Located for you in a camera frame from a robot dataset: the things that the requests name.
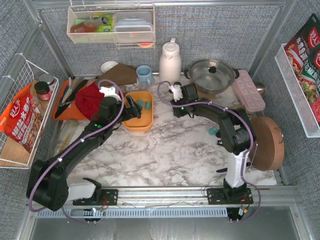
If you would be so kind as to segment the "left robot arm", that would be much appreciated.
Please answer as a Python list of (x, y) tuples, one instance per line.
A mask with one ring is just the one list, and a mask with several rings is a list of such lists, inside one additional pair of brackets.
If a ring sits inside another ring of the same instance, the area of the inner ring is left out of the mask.
[(42, 208), (57, 211), (65, 202), (79, 199), (93, 204), (103, 202), (99, 182), (85, 178), (84, 183), (69, 185), (67, 178), (77, 164), (112, 135), (116, 125), (141, 117), (143, 108), (131, 96), (125, 99), (127, 106), (114, 97), (104, 97), (98, 111), (73, 143), (56, 156), (32, 164), (26, 192), (30, 204), (36, 202)]

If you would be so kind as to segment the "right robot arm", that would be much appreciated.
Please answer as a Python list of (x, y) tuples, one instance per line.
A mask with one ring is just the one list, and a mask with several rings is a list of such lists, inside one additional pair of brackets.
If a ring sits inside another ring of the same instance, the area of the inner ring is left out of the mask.
[(199, 98), (193, 83), (182, 86), (176, 82), (168, 86), (168, 91), (173, 94), (173, 100), (168, 105), (173, 108), (175, 117), (197, 116), (218, 124), (220, 144), (229, 153), (220, 194), (228, 203), (244, 196), (248, 185), (245, 180), (247, 160), (255, 142), (255, 133), (246, 111), (242, 108), (229, 109), (207, 98)]

